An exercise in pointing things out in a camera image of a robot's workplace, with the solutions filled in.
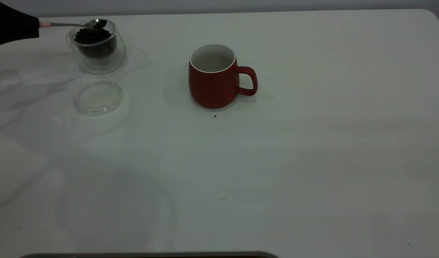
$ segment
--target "table surface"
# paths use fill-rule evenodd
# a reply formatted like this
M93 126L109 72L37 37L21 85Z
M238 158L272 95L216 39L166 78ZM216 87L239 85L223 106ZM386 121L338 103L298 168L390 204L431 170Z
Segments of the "table surface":
M127 46L103 116L69 28L0 46L0 257L267 251L439 258L439 21L424 10L109 16ZM81 22L90 18L52 18ZM190 54L259 90L207 110ZM240 77L243 87L252 85Z

